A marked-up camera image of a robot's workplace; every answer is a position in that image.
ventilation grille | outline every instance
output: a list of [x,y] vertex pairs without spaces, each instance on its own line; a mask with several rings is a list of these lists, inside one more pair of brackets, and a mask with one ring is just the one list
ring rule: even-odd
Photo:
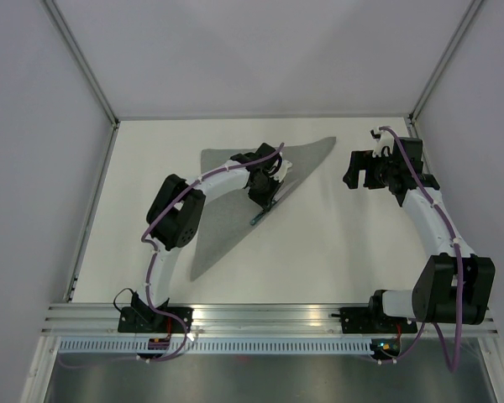
[[[368,355],[371,339],[351,338],[205,338],[186,342],[185,350],[197,354],[353,354]],[[61,353],[156,353],[148,338],[62,338]],[[167,353],[181,345],[181,336],[171,339]]]

gray floor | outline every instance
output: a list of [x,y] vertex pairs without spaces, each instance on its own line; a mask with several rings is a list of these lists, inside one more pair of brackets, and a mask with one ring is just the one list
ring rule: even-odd
[[[67,364],[108,354],[67,354]],[[397,365],[354,356],[184,355],[168,363],[124,361],[89,369],[55,366],[47,403],[77,402],[495,402],[477,343],[456,374],[436,341],[422,340]]]

table surface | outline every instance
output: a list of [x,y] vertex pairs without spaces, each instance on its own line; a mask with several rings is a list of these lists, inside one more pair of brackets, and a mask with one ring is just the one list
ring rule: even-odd
[[203,149],[308,144],[329,136],[337,143],[327,159],[194,281],[196,239],[183,249],[171,301],[352,303],[367,302],[378,289],[412,288],[427,258],[411,220],[388,190],[350,191],[342,182],[351,151],[372,149],[369,131],[380,125],[407,136],[402,118],[121,122],[73,301],[110,302],[124,287],[143,283],[151,256],[139,241],[145,214],[169,174],[199,175]]

gray cloth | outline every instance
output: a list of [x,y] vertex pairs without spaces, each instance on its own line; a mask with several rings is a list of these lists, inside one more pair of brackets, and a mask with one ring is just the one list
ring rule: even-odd
[[[261,212],[261,207],[249,199],[247,191],[232,191],[206,205],[197,234],[191,281],[203,275],[264,220],[268,220],[270,214],[276,214],[276,208],[327,158],[335,144],[335,137],[327,137],[315,143],[284,148],[284,160],[291,161],[293,166],[279,190],[283,196],[254,226],[250,225],[250,220]],[[217,168],[232,155],[253,151],[255,149],[205,149],[201,156],[202,172]]]

gray wall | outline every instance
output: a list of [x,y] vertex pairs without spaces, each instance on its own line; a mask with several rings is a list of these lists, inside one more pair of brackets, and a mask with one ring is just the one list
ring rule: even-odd
[[57,0],[120,118],[408,113],[470,0]]
[[491,300],[504,338],[504,0],[489,0],[420,118],[450,213],[496,263]]
[[66,284],[109,122],[37,0],[0,0],[0,403]]

